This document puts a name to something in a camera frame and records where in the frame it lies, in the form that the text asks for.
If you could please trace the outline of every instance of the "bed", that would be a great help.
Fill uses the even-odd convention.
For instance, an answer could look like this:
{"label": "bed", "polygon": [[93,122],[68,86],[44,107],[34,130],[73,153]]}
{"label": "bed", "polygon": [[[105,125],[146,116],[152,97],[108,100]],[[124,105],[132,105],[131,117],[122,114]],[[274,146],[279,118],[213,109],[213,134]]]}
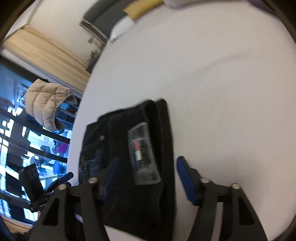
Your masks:
{"label": "bed", "polygon": [[[273,240],[296,213],[295,56],[282,22],[245,1],[154,9],[95,65],[70,142],[72,185],[86,125],[162,97],[175,159],[185,156],[217,184],[240,183]],[[177,175],[176,199],[174,240],[187,240],[197,208]],[[107,232],[110,240],[138,240]],[[216,230],[212,240],[217,237]]]}

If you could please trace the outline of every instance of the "metal bolt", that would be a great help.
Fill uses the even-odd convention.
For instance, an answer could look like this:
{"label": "metal bolt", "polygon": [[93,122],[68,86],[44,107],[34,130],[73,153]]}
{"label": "metal bolt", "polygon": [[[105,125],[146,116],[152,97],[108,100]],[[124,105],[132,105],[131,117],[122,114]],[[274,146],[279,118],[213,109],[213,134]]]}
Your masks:
{"label": "metal bolt", "polygon": [[237,183],[232,183],[231,184],[231,187],[233,188],[233,189],[240,189],[240,185],[239,184],[237,184]]}
{"label": "metal bolt", "polygon": [[66,184],[61,184],[61,185],[58,186],[59,190],[65,190],[66,188],[67,188]]}
{"label": "metal bolt", "polygon": [[209,183],[209,182],[210,182],[210,179],[208,179],[207,177],[202,177],[202,178],[200,179],[200,181],[201,181],[202,183]]}
{"label": "metal bolt", "polygon": [[98,182],[98,178],[96,178],[96,177],[91,177],[91,178],[88,180],[88,182],[89,182],[90,184],[92,184],[92,183],[97,183],[97,182]]}

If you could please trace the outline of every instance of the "curtain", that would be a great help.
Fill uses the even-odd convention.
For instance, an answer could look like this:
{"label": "curtain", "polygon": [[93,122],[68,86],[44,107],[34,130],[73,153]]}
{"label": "curtain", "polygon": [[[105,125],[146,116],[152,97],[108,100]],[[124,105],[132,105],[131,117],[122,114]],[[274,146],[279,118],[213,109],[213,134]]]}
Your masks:
{"label": "curtain", "polygon": [[8,227],[8,229],[12,232],[12,233],[26,233],[28,232],[31,228],[32,225],[30,224],[26,224],[26,223],[22,223],[20,221],[17,221],[15,219],[6,217],[5,215],[1,215],[1,217],[3,218],[6,226]]}
{"label": "curtain", "polygon": [[25,26],[3,46],[64,82],[84,91],[90,74],[77,57],[39,31]]}

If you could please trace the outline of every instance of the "pillow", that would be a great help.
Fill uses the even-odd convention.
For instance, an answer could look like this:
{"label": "pillow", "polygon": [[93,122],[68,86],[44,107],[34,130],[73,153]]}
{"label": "pillow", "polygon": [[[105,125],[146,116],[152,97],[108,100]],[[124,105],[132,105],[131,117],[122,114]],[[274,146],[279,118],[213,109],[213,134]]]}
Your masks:
{"label": "pillow", "polygon": [[112,28],[109,42],[112,43],[130,31],[135,25],[134,21],[127,15],[120,19]]}
{"label": "pillow", "polygon": [[132,20],[143,16],[146,12],[161,5],[163,0],[135,0],[130,3],[123,11],[130,16]]}
{"label": "pillow", "polygon": [[167,6],[173,7],[173,8],[180,8],[192,3],[205,2],[205,1],[206,0],[164,0]]}

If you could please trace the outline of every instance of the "clothing tag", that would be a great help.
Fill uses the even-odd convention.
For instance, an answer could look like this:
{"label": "clothing tag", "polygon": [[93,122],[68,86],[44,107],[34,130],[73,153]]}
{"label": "clothing tag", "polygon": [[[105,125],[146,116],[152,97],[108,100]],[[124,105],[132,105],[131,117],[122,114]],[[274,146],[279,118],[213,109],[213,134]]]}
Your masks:
{"label": "clothing tag", "polygon": [[128,131],[129,153],[136,185],[161,181],[150,142],[148,125],[142,122]]}

